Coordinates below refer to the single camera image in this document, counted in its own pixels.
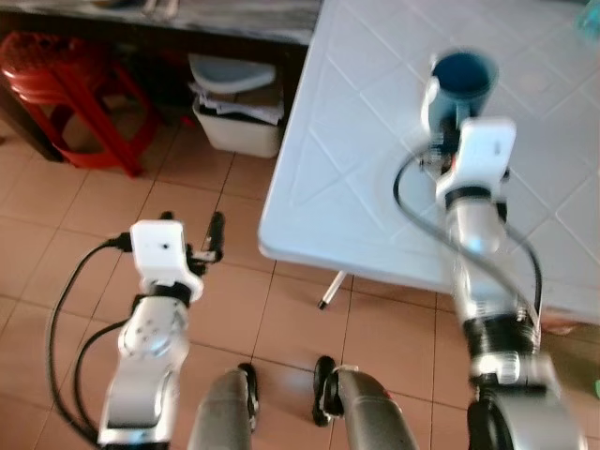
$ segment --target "white table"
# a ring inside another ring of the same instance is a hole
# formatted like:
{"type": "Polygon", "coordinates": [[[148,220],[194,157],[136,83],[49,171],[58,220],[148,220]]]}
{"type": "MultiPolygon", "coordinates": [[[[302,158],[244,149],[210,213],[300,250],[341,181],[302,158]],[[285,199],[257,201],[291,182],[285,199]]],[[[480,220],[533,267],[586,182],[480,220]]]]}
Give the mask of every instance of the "white table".
{"type": "MultiPolygon", "coordinates": [[[[539,0],[325,0],[259,230],[274,259],[439,292],[448,254],[402,216],[392,182],[427,141],[419,110],[433,54],[474,47],[499,85],[484,115],[517,122],[508,220],[529,236],[544,302],[600,323],[600,47],[573,22],[582,6],[539,0]]],[[[418,170],[407,200],[442,224],[418,170]]],[[[519,250],[506,267],[531,292],[519,250]]]]}

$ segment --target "brown floor tile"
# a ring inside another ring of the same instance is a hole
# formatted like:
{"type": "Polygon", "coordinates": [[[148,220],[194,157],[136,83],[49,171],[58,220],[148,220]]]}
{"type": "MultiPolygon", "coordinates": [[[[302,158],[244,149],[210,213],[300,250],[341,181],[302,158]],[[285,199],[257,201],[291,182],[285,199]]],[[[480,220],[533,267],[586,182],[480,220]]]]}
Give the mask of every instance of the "brown floor tile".
{"type": "Polygon", "coordinates": [[[152,181],[90,172],[61,228],[98,236],[126,232],[142,211],[152,181]]]}
{"type": "Polygon", "coordinates": [[[467,409],[473,398],[467,342],[454,314],[437,311],[436,315],[433,401],[467,409]]]}
{"type": "MultiPolygon", "coordinates": [[[[0,393],[43,408],[52,406],[43,357],[49,317],[46,308],[19,304],[0,337],[0,393]]],[[[59,318],[54,354],[59,382],[67,374],[87,323],[67,313],[59,318]]]]}
{"type": "Polygon", "coordinates": [[[28,155],[0,152],[0,205],[17,183],[17,179],[24,171],[30,158],[28,155]]]}
{"type": "Polygon", "coordinates": [[[565,397],[586,436],[600,439],[600,407],[593,383],[600,380],[600,345],[544,335],[542,350],[556,368],[565,397]]]}
{"type": "Polygon", "coordinates": [[[0,217],[0,294],[21,295],[53,235],[53,228],[0,217]]]}
{"type": "Polygon", "coordinates": [[[236,154],[223,192],[248,199],[264,200],[276,163],[276,158],[236,154]]]}
{"type": "Polygon", "coordinates": [[[31,159],[0,208],[11,218],[57,227],[79,191],[87,170],[31,159]]]}
{"type": "Polygon", "coordinates": [[[180,127],[158,180],[221,191],[233,154],[211,146],[201,127],[180,127]]]}
{"type": "MultiPolygon", "coordinates": [[[[392,398],[402,410],[419,449],[428,450],[431,441],[431,402],[399,394],[392,394],[392,398]]],[[[336,420],[329,450],[348,450],[350,447],[346,433],[345,422],[336,420]]]]}
{"type": "Polygon", "coordinates": [[[588,450],[600,450],[600,439],[588,438],[588,450]]]}
{"type": "Polygon", "coordinates": [[[228,370],[232,370],[244,362],[249,362],[249,358],[198,344],[190,346],[189,355],[181,373],[179,411],[172,441],[174,446],[188,447],[196,410],[211,383],[228,370]]]}
{"type": "Polygon", "coordinates": [[[217,210],[225,215],[225,263],[273,272],[275,261],[259,251],[258,229],[263,202],[222,195],[217,210]]]}
{"type": "MultiPolygon", "coordinates": [[[[103,239],[78,232],[59,230],[29,279],[22,299],[52,308],[68,278],[85,253],[103,239]]],[[[119,252],[107,248],[97,253],[81,271],[63,305],[63,310],[90,317],[113,272],[119,252]]]]}
{"type": "Polygon", "coordinates": [[[447,293],[436,294],[436,308],[441,311],[454,312],[454,299],[447,293]]]}
{"type": "Polygon", "coordinates": [[[37,441],[36,450],[92,450],[56,412],[51,412],[37,441]]]}
{"type": "Polygon", "coordinates": [[[18,136],[11,127],[0,120],[0,136],[4,138],[0,144],[0,155],[12,155],[30,158],[37,154],[33,147],[18,136]]]}
{"type": "Polygon", "coordinates": [[[256,368],[261,409],[252,436],[254,450],[327,450],[331,428],[314,425],[312,373],[252,360],[256,368]]]}
{"type": "Polygon", "coordinates": [[[359,366],[390,391],[431,400],[434,315],[426,307],[353,292],[344,364],[359,366]]]}
{"type": "MultiPolygon", "coordinates": [[[[329,286],[338,272],[335,270],[321,269],[319,267],[312,267],[310,265],[295,264],[293,262],[277,261],[275,265],[275,274],[282,275],[284,277],[305,279],[306,281],[313,281],[320,283],[325,286],[329,286]]],[[[341,283],[343,289],[351,289],[353,287],[353,276],[347,275],[344,278],[344,282],[341,283]]]]}
{"type": "Polygon", "coordinates": [[[435,308],[435,292],[423,291],[408,286],[397,286],[371,279],[354,277],[352,291],[412,303],[421,307],[435,308]]]}
{"type": "Polygon", "coordinates": [[[2,336],[4,325],[7,324],[10,314],[12,314],[16,304],[17,302],[12,298],[0,296],[0,336],[2,336]]]}
{"type": "Polygon", "coordinates": [[[338,291],[330,307],[321,311],[317,303],[324,288],[273,276],[254,355],[307,370],[323,354],[340,361],[350,294],[338,291]]]}
{"type": "Polygon", "coordinates": [[[12,398],[0,397],[2,448],[33,450],[48,411],[12,398]]]}
{"type": "Polygon", "coordinates": [[[450,406],[433,404],[431,450],[469,448],[467,412],[450,406]]]}
{"type": "Polygon", "coordinates": [[[216,264],[204,277],[204,294],[189,309],[193,342],[252,355],[271,275],[216,264]]]}
{"type": "Polygon", "coordinates": [[[184,223],[186,241],[199,250],[217,202],[216,192],[157,181],[152,186],[140,218],[158,218],[160,213],[172,211],[175,218],[184,223]]]}
{"type": "Polygon", "coordinates": [[[122,254],[114,267],[104,294],[94,312],[94,319],[108,323],[124,320],[131,314],[136,294],[140,293],[140,274],[131,254],[122,254]]]}

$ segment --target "white plastic basket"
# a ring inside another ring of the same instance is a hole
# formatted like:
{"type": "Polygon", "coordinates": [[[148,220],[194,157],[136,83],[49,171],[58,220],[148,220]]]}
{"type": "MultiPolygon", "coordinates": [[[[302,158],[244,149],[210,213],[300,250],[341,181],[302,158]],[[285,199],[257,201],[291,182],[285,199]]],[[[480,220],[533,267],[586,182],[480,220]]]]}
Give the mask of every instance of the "white plastic basket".
{"type": "Polygon", "coordinates": [[[216,115],[200,105],[196,98],[192,106],[211,145],[217,150],[243,153],[259,158],[273,158],[281,146],[281,130],[255,119],[230,118],[216,115]]]}

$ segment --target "grout line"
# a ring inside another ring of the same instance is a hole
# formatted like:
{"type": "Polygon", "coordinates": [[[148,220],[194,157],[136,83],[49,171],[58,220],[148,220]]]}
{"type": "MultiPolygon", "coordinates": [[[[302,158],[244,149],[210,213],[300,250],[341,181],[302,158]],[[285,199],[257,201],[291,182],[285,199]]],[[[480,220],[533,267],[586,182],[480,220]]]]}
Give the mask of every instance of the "grout line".
{"type": "Polygon", "coordinates": [[[38,447],[39,439],[41,438],[41,435],[44,432],[44,429],[46,428],[46,425],[48,424],[48,419],[50,419],[50,414],[51,413],[52,413],[52,410],[47,411],[46,418],[44,419],[44,423],[41,425],[41,429],[39,430],[39,434],[37,435],[36,441],[34,442],[34,446],[33,446],[34,450],[38,447]]]}
{"type": "Polygon", "coordinates": [[[21,223],[26,223],[27,225],[35,225],[37,227],[60,229],[60,223],[58,225],[50,225],[50,224],[44,223],[42,221],[35,221],[35,220],[29,219],[29,218],[12,216],[10,214],[6,214],[6,213],[3,213],[3,212],[0,212],[0,218],[5,218],[5,219],[8,219],[8,220],[16,220],[16,221],[21,222],[21,223]]]}
{"type": "Polygon", "coordinates": [[[142,206],[140,207],[140,211],[138,212],[138,215],[135,217],[135,221],[140,220],[140,216],[142,215],[142,211],[143,211],[144,207],[146,206],[146,204],[148,203],[148,199],[150,198],[150,194],[152,193],[152,189],[154,189],[154,186],[155,186],[156,183],[157,183],[156,180],[152,180],[152,185],[148,189],[148,193],[146,194],[146,198],[143,199],[142,206]]]}
{"type": "Polygon", "coordinates": [[[231,354],[235,354],[236,356],[243,356],[243,357],[245,357],[245,358],[252,358],[252,355],[251,355],[251,354],[245,354],[245,353],[238,352],[238,351],[236,351],[236,350],[225,349],[225,348],[223,348],[223,347],[217,347],[217,346],[215,346],[215,345],[212,345],[212,344],[207,344],[207,343],[205,343],[205,342],[200,342],[200,341],[197,341],[197,340],[191,340],[191,339],[190,339],[190,340],[189,340],[189,344],[190,344],[190,345],[198,345],[198,346],[200,346],[200,347],[205,347],[205,348],[207,348],[207,349],[217,350],[217,351],[219,351],[219,352],[231,353],[231,354]]]}
{"type": "MultiPolygon", "coordinates": [[[[223,189],[225,188],[225,183],[227,183],[227,178],[229,178],[229,174],[232,171],[232,166],[233,166],[234,160],[235,160],[235,155],[233,155],[232,160],[229,163],[229,169],[227,170],[227,174],[225,175],[225,178],[223,179],[223,184],[221,185],[221,189],[218,192],[218,198],[217,198],[217,202],[215,203],[215,209],[213,209],[213,214],[215,214],[216,211],[218,210],[218,204],[220,203],[221,197],[223,196],[223,189]]],[[[226,217],[225,217],[225,228],[223,230],[223,235],[225,238],[227,237],[227,218],[226,217]]],[[[204,233],[204,240],[201,243],[199,243],[199,249],[204,248],[204,244],[206,244],[206,239],[208,239],[208,228],[206,229],[206,232],[204,233]]]]}
{"type": "Polygon", "coordinates": [[[161,180],[158,178],[155,180],[152,180],[150,178],[145,178],[145,179],[148,181],[156,181],[156,182],[163,183],[166,185],[180,186],[182,188],[198,189],[198,190],[204,190],[206,192],[212,192],[212,193],[221,193],[222,192],[222,188],[199,187],[199,186],[191,185],[189,183],[181,183],[179,181],[173,181],[171,179],[168,179],[168,180],[161,180]]]}
{"type": "Polygon", "coordinates": [[[227,180],[229,180],[229,175],[231,175],[232,173],[232,168],[233,168],[233,164],[235,163],[235,160],[237,159],[237,153],[233,154],[232,157],[232,162],[230,162],[229,164],[229,169],[227,170],[227,174],[225,175],[225,180],[223,181],[223,186],[221,187],[221,195],[223,194],[224,190],[225,190],[225,185],[227,185],[227,180]]]}
{"type": "MultiPolygon", "coordinates": [[[[463,411],[463,412],[467,411],[466,408],[460,408],[459,406],[455,406],[455,405],[448,405],[447,403],[441,403],[439,401],[432,401],[431,404],[432,405],[445,406],[446,408],[452,408],[453,410],[457,410],[457,411],[463,411]]],[[[433,408],[431,408],[431,410],[432,410],[432,413],[431,413],[431,418],[432,418],[431,425],[433,426],[433,408]]]]}
{"type": "MultiPolygon", "coordinates": [[[[436,306],[438,305],[438,294],[435,298],[436,306]]],[[[438,328],[438,311],[433,313],[433,370],[431,373],[431,421],[429,422],[429,448],[433,448],[433,400],[435,399],[435,347],[436,347],[436,331],[438,328]]]]}
{"type": "Polygon", "coordinates": [[[252,359],[254,359],[254,353],[256,352],[256,346],[259,343],[259,337],[261,335],[261,328],[263,327],[264,313],[266,312],[266,308],[269,303],[269,294],[271,293],[271,286],[273,286],[273,278],[275,278],[275,266],[273,266],[273,273],[271,273],[271,279],[269,280],[269,289],[266,292],[266,300],[264,301],[264,306],[262,307],[261,321],[259,322],[259,330],[256,333],[256,340],[254,341],[254,347],[252,347],[252,355],[251,355],[252,359]]]}
{"type": "Polygon", "coordinates": [[[101,319],[96,319],[94,317],[94,315],[96,314],[96,311],[98,310],[98,306],[100,305],[100,302],[102,301],[102,297],[104,296],[106,289],[109,287],[109,284],[111,284],[111,279],[113,278],[114,272],[116,271],[116,267],[117,267],[117,265],[119,265],[121,258],[123,258],[124,254],[125,253],[121,252],[121,254],[119,255],[119,257],[116,260],[116,263],[114,264],[114,267],[112,268],[111,273],[109,274],[108,278],[106,279],[106,284],[104,285],[104,289],[102,289],[102,293],[100,294],[100,297],[98,298],[96,305],[94,306],[94,310],[92,311],[90,320],[97,320],[97,321],[105,322],[101,319]]]}
{"type": "Polygon", "coordinates": [[[44,250],[41,252],[41,255],[39,256],[39,258],[36,261],[36,264],[34,265],[34,268],[31,270],[31,272],[29,273],[29,275],[27,276],[21,291],[19,292],[19,300],[21,301],[21,297],[23,296],[23,294],[25,293],[25,291],[27,290],[27,287],[29,286],[29,283],[31,282],[31,279],[33,278],[34,274],[36,273],[36,271],[39,268],[39,265],[41,264],[41,260],[44,258],[44,256],[46,255],[46,252],[48,251],[48,248],[50,248],[50,245],[52,244],[54,237],[56,237],[56,234],[58,233],[58,227],[54,228],[54,232],[52,233],[51,238],[48,240],[48,244],[46,244],[46,247],[44,248],[44,250]]]}
{"type": "Polygon", "coordinates": [[[15,310],[17,309],[17,306],[19,305],[18,298],[16,299],[14,297],[7,297],[5,295],[3,295],[3,296],[8,300],[12,300],[14,302],[14,305],[7,316],[7,321],[4,323],[4,326],[2,328],[0,328],[0,342],[2,341],[2,336],[4,335],[4,331],[7,329],[7,325],[10,322],[10,319],[12,319],[12,315],[14,314],[15,310]]]}
{"type": "Polygon", "coordinates": [[[346,326],[344,328],[344,342],[341,345],[341,361],[339,361],[340,364],[343,364],[344,362],[344,353],[346,352],[346,338],[348,337],[348,323],[350,323],[350,313],[352,312],[352,306],[353,306],[353,292],[350,291],[350,295],[348,296],[348,314],[346,315],[346,326]]]}
{"type": "Polygon", "coordinates": [[[280,363],[279,361],[275,361],[273,359],[260,358],[258,356],[252,356],[252,362],[254,362],[255,359],[258,360],[258,361],[263,361],[264,363],[269,363],[269,364],[275,364],[277,366],[282,366],[284,368],[293,368],[295,370],[300,370],[300,371],[306,372],[306,373],[308,373],[310,375],[312,375],[314,373],[313,370],[309,370],[307,368],[302,368],[302,367],[297,367],[297,366],[290,366],[289,364],[280,363]]]}
{"type": "Polygon", "coordinates": [[[438,403],[437,401],[433,401],[433,399],[432,399],[432,398],[421,398],[421,397],[416,397],[416,396],[414,396],[414,395],[412,395],[412,394],[406,394],[406,393],[403,393],[403,392],[391,391],[391,390],[389,390],[389,389],[387,389],[387,388],[385,388],[385,390],[386,390],[386,391],[388,391],[388,392],[389,392],[389,393],[391,393],[391,394],[395,394],[395,395],[397,395],[397,396],[402,396],[402,397],[406,397],[406,398],[412,398],[413,400],[425,401],[426,403],[431,403],[431,404],[433,404],[433,403],[438,403]]]}
{"type": "Polygon", "coordinates": [[[20,403],[24,403],[25,405],[33,406],[34,408],[38,408],[39,410],[47,411],[48,413],[53,409],[52,406],[47,408],[45,406],[40,405],[39,403],[29,400],[29,399],[16,397],[16,396],[14,396],[12,394],[8,394],[6,392],[0,392],[0,398],[6,398],[10,401],[18,401],[20,403]]]}
{"type": "MultiPolygon", "coordinates": [[[[407,302],[407,301],[405,301],[405,300],[398,300],[398,299],[396,299],[396,298],[390,298],[390,297],[381,297],[380,295],[373,294],[373,293],[355,291],[354,289],[352,289],[352,292],[353,292],[353,293],[358,293],[358,294],[360,294],[360,295],[367,295],[367,296],[369,296],[369,297],[375,297],[375,298],[377,298],[377,299],[379,299],[379,300],[387,300],[387,301],[390,301],[390,302],[401,303],[401,304],[403,304],[403,305],[411,305],[411,306],[413,306],[413,307],[424,308],[424,309],[428,309],[428,310],[434,310],[434,311],[436,310],[436,305],[437,305],[437,297],[434,297],[434,298],[435,298],[435,303],[434,303],[434,305],[433,305],[432,307],[429,307],[429,306],[427,306],[427,305],[421,305],[421,304],[414,303],[414,302],[407,302]]],[[[437,295],[437,292],[433,292],[433,291],[425,291],[425,292],[432,293],[432,294],[434,294],[434,296],[435,296],[435,295],[437,295]]]]}
{"type": "Polygon", "coordinates": [[[92,171],[90,169],[85,169],[85,176],[83,177],[82,183],[79,185],[77,192],[75,192],[75,195],[73,196],[73,199],[71,200],[71,202],[68,204],[68,208],[65,210],[65,214],[63,214],[63,216],[60,218],[60,222],[58,223],[58,225],[56,226],[56,228],[60,228],[60,226],[63,224],[63,222],[65,221],[65,218],[67,218],[67,214],[68,212],[71,210],[71,208],[73,207],[73,204],[75,203],[75,200],[77,199],[77,197],[79,196],[80,192],[83,189],[83,185],[85,184],[85,182],[87,181],[87,178],[89,177],[90,173],[92,171]]]}
{"type": "MultiPolygon", "coordinates": [[[[165,121],[164,124],[162,124],[161,126],[163,128],[169,128],[169,124],[167,124],[166,119],[164,118],[164,114],[163,115],[163,120],[165,121]]],[[[173,144],[175,143],[175,140],[177,139],[177,136],[179,135],[179,130],[181,129],[181,120],[177,121],[177,126],[172,134],[172,137],[170,139],[170,141],[167,143],[168,148],[167,151],[165,152],[164,156],[162,157],[162,160],[160,161],[160,163],[158,164],[157,167],[157,171],[154,174],[154,176],[152,177],[153,181],[157,181],[158,180],[158,176],[160,175],[160,171],[162,170],[162,168],[165,165],[165,162],[167,162],[167,159],[169,158],[169,155],[171,154],[171,151],[173,150],[173,144]]]]}
{"type": "Polygon", "coordinates": [[[331,426],[328,427],[329,428],[329,444],[327,445],[327,448],[329,450],[331,450],[331,444],[334,441],[334,427],[336,426],[336,420],[332,420],[331,421],[331,426]]]}
{"type": "MultiPolygon", "coordinates": [[[[19,302],[20,305],[27,305],[29,307],[35,307],[35,308],[44,308],[44,309],[48,309],[49,311],[52,311],[54,308],[54,305],[41,305],[40,303],[36,303],[36,302],[32,302],[31,300],[25,300],[24,298],[20,298],[17,300],[19,302]]],[[[71,312],[71,311],[67,311],[66,309],[62,309],[60,310],[60,314],[68,314],[70,316],[75,316],[75,317],[79,317],[80,319],[92,319],[92,316],[86,316],[85,314],[81,314],[81,312],[71,312]]]]}
{"type": "Polygon", "coordinates": [[[257,269],[256,267],[250,267],[249,265],[242,265],[238,262],[218,262],[219,265],[226,265],[226,266],[230,266],[230,267],[237,267],[240,269],[246,269],[246,270],[252,270],[254,272],[260,272],[261,274],[269,274],[272,275],[273,274],[273,270],[262,270],[262,269],[257,269]]]}
{"type": "MultiPolygon", "coordinates": [[[[89,330],[91,323],[92,323],[92,319],[88,318],[87,319],[87,325],[85,326],[85,329],[83,330],[83,333],[82,333],[82,337],[79,339],[79,343],[77,344],[77,347],[75,349],[75,354],[73,354],[73,357],[71,358],[71,360],[68,363],[67,371],[65,372],[65,376],[63,377],[62,380],[60,380],[60,382],[58,380],[58,377],[56,377],[56,380],[59,382],[58,383],[58,396],[63,400],[63,403],[65,403],[65,406],[67,407],[67,409],[68,409],[68,401],[66,400],[66,396],[65,396],[65,392],[63,391],[63,388],[67,386],[68,376],[72,375],[71,372],[72,372],[72,369],[73,369],[73,365],[75,364],[75,359],[77,357],[77,353],[79,352],[80,348],[83,345],[83,340],[86,339],[86,335],[85,334],[87,333],[87,330],[89,330]]],[[[54,341],[54,346],[55,346],[54,347],[55,349],[59,348],[59,346],[58,346],[58,339],[56,339],[54,341]]],[[[48,392],[49,392],[49,395],[50,395],[50,397],[52,399],[52,393],[50,392],[50,388],[48,388],[48,392]]],[[[56,403],[54,401],[52,401],[52,410],[54,409],[55,405],[56,405],[56,403]]],[[[76,412],[73,412],[73,411],[69,411],[69,412],[71,413],[71,415],[73,415],[75,417],[79,417],[81,419],[81,417],[76,412]]]]}

